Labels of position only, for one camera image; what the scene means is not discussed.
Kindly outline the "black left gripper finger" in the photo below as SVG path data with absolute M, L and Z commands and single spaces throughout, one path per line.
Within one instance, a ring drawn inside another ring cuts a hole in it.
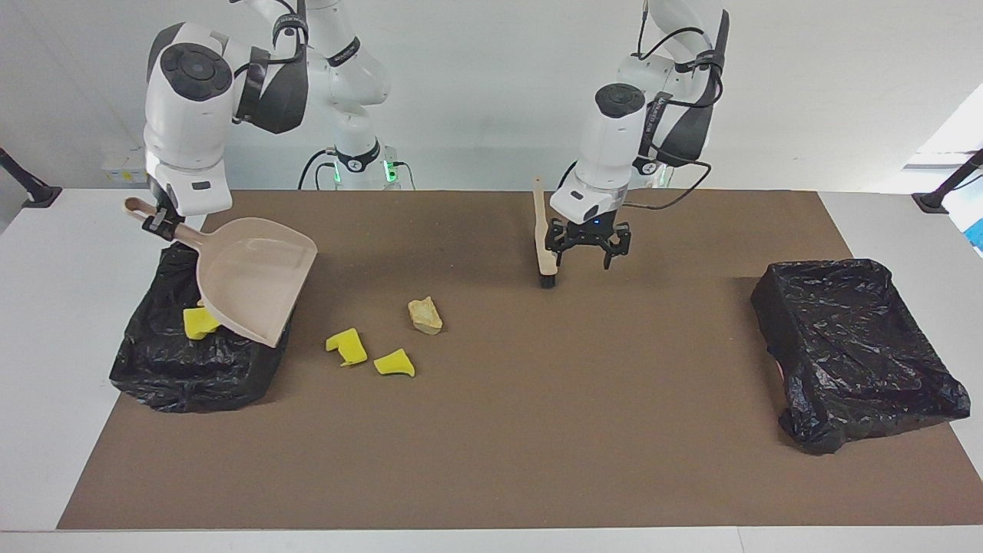
M 628 225 L 614 225 L 612 227 L 614 230 L 614 239 L 608 237 L 601 242 L 601 248 L 604 249 L 605 256 L 603 267 L 605 270 L 610 269 L 611 262 L 615 257 L 626 256 L 629 253 L 630 241 L 631 241 L 631 231 Z
M 560 267 L 563 253 L 576 247 L 580 241 L 565 240 L 566 223 L 549 223 L 545 231 L 544 247 L 554 257 L 554 265 Z

